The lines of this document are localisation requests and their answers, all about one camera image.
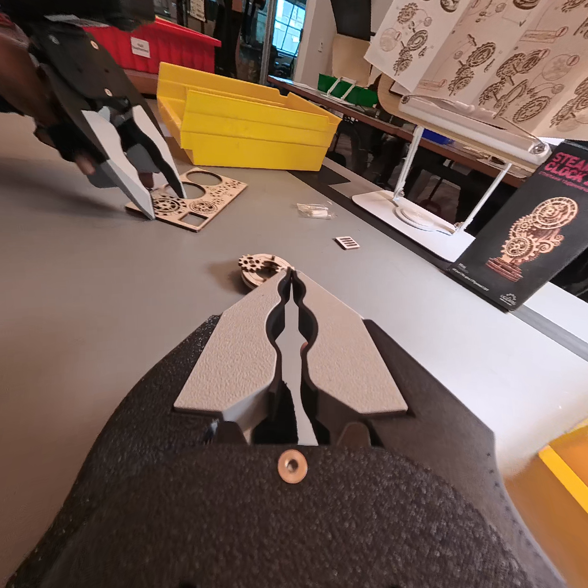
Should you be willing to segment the wooden table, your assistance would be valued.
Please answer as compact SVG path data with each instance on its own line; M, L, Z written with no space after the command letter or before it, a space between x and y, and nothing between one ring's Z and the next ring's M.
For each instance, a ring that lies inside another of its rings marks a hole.
M383 180L385 172L395 170L408 152L413 138L412 126L408 123L395 125L392 116L378 109L365 109L347 103L338 103L326 93L280 77L268 76L269 85L280 93L294 93L311 103L335 114L342 114L327 157L375 184ZM468 151L462 143L448 145L422 138L416 156L409 169L405 185L408 194L422 172L436 175L454 185L468 185L468 171L476 170L486 178L495 178L500 166L492 165L489 157Z

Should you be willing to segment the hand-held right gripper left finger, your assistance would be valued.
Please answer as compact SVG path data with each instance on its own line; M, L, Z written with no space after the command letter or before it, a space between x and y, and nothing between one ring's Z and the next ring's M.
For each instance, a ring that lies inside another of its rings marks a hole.
M292 442L292 397L276 344L291 278L292 269L279 270L221 314L175 410L235 423L254 442Z

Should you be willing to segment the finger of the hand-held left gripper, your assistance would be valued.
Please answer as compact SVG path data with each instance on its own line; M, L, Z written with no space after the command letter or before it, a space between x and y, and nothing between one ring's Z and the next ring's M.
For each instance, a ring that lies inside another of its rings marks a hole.
M151 194L140 180L136 168L125 155L115 126L99 112L82 110L81 114L106 156L106 161L100 165L100 168L148 219L154 220L155 212Z
M154 166L164 175L177 197L186 199L187 195L173 156L158 125L151 120L141 105L132 107L132 121L138 129L138 143L145 148Z

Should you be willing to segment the wooden parts sheet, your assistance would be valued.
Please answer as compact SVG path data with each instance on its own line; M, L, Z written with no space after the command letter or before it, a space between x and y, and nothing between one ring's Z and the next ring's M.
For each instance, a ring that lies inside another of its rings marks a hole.
M247 188L245 182L197 166L180 175L184 188L194 188L197 197L179 198L168 185L150 191L155 218L186 229L201 231Z

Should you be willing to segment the printed instruction booklet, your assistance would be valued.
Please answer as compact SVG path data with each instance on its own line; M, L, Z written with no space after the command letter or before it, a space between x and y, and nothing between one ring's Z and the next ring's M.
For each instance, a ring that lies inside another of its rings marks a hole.
M587 1L393 1L364 58L394 93L587 140Z

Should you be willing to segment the wooden ring base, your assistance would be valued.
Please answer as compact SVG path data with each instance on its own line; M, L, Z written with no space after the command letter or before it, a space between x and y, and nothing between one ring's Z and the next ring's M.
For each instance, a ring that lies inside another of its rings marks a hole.
M279 256L272 254L260 255L265 259L264 267L261 270L257 272L246 272L240 268L241 278L250 289L257 288L282 270L294 269L290 263Z

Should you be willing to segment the white monitor stand base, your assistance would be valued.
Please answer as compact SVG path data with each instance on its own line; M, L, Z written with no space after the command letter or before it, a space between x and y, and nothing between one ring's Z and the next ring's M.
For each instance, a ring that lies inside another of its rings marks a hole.
M552 149L548 142L492 111L449 99L404 95L399 99L399 113L416 127L394 191L354 195L352 201L441 260L453 263L474 241L466 230L511 166L534 171L549 158ZM409 168L426 129L501 161L496 179L460 224L450 224L404 197Z

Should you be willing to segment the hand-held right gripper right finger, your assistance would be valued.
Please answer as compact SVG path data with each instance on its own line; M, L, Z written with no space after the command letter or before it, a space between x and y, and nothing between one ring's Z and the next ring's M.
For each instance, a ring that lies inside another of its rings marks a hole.
M409 407L363 317L304 273L292 273L301 350L300 396L316 437L353 422L406 415Z

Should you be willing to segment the person's left hand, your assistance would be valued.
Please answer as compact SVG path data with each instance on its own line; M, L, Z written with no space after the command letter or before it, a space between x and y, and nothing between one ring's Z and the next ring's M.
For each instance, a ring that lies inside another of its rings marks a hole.
M24 34L14 25L4 24L1 24L1 113L32 118L36 138L56 148L48 131L61 123L58 110L33 64Z

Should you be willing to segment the black clock kit box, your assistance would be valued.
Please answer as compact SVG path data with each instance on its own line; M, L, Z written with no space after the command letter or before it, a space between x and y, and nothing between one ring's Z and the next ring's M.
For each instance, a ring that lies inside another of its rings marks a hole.
M566 140L521 184L448 274L506 311L546 283L587 300L587 141Z

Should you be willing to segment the red plastic bin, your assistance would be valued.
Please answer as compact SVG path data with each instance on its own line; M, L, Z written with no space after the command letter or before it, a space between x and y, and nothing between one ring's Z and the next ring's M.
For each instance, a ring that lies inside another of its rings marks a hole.
M222 42L164 19L126 32L113 26L85 26L125 70L158 74L161 62L213 73Z

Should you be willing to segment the grey desk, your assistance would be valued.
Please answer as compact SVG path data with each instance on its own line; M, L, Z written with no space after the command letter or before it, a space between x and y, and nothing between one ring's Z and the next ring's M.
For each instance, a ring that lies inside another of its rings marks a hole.
M247 188L201 232L152 222L33 129L1 115L1 586L124 396L246 293L243 254L284 258L376 322L494 431L505 476L587 419L587 304L555 286L502 313L347 195L287 171L219 171Z

